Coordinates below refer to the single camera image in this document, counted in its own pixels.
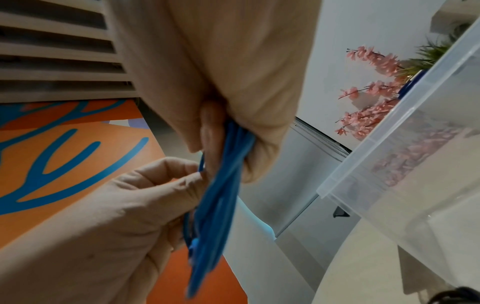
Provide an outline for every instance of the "blue cable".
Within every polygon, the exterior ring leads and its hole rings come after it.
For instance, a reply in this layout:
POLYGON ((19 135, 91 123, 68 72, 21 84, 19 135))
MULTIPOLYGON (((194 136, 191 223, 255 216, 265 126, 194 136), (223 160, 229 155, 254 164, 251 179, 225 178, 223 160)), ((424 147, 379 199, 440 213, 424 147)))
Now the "blue cable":
MULTIPOLYGON (((220 261, 234 218, 242 165, 254 143, 254 134, 233 121, 227 123, 220 170, 194 212, 193 225, 189 213, 183 218, 183 237, 192 266, 188 298, 195 296, 205 276, 220 261)), ((202 156, 198 170, 203 169, 202 156)))

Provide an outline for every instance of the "slatted panel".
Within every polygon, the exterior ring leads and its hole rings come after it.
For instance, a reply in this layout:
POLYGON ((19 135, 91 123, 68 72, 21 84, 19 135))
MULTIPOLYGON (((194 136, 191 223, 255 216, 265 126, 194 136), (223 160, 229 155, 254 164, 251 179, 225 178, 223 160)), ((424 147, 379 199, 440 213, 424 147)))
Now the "slatted panel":
POLYGON ((0 103, 138 97, 97 0, 0 0, 0 103))

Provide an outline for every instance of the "transparent box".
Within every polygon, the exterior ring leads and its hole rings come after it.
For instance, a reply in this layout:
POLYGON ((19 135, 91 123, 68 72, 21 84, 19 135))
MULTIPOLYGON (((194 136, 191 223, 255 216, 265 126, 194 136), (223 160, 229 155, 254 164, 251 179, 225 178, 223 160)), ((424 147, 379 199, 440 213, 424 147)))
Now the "transparent box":
POLYGON ((480 21, 320 185, 452 285, 480 289, 480 21))

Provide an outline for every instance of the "human hand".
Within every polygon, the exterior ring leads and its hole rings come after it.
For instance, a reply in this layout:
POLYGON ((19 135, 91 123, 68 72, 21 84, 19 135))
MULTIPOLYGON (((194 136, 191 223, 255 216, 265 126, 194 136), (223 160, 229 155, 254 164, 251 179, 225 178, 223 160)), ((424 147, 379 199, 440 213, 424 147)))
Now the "human hand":
POLYGON ((262 176, 295 118, 321 0, 103 3, 135 88, 190 151, 204 150, 207 171, 220 166, 226 111, 257 136, 243 181, 262 176))
POLYGON ((2 301, 143 303, 208 186, 197 168, 167 157, 123 174, 0 250, 2 301))

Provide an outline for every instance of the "blue cord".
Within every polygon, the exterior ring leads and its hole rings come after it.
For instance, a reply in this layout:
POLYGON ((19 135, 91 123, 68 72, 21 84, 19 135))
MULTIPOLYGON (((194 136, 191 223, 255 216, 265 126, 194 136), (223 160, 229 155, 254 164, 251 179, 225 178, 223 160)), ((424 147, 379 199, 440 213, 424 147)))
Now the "blue cord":
MULTIPOLYGON (((226 126, 222 163, 215 179, 206 190, 194 213, 183 218, 183 237, 192 266, 187 297, 197 293, 207 273, 222 256, 234 218, 235 205, 242 177, 242 164, 255 143, 255 135, 231 121, 226 126)), ((199 171, 204 169, 204 157, 199 171)))

